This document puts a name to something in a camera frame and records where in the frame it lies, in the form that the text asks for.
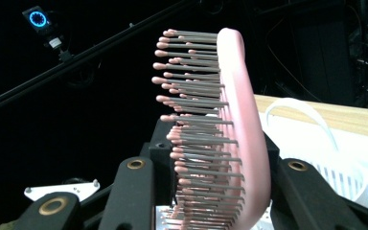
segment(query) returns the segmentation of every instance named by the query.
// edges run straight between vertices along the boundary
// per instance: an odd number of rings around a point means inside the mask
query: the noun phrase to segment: white plastic basket
[[[317,125],[306,123],[297,128],[293,122],[288,124],[283,121],[281,126],[276,126],[275,119],[269,119],[270,112],[276,107],[303,112]],[[315,109],[305,102],[283,98],[272,103],[264,117],[265,132],[279,147],[283,159],[296,158],[312,164],[338,195],[368,207],[367,183],[361,166],[349,152],[338,149],[332,131]]]

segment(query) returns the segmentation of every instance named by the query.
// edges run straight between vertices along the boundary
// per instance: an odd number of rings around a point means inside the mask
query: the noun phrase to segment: brush head
[[[156,100],[174,110],[167,138],[177,173],[177,203],[167,220],[181,229],[249,230],[269,205],[270,174],[265,137],[244,64],[242,35],[167,30],[154,63],[169,90]]]

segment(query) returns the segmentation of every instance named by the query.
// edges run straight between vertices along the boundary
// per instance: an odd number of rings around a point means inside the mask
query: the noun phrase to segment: blue ring light
[[[29,14],[29,20],[36,27],[43,27],[46,25],[46,16],[41,11],[33,11]]]

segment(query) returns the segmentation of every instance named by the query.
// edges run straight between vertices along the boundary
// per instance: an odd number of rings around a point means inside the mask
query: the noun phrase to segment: hairbrush
[[[239,31],[168,29],[156,44],[156,100],[172,109],[167,139],[176,174],[164,229],[249,230],[270,202],[270,171]]]

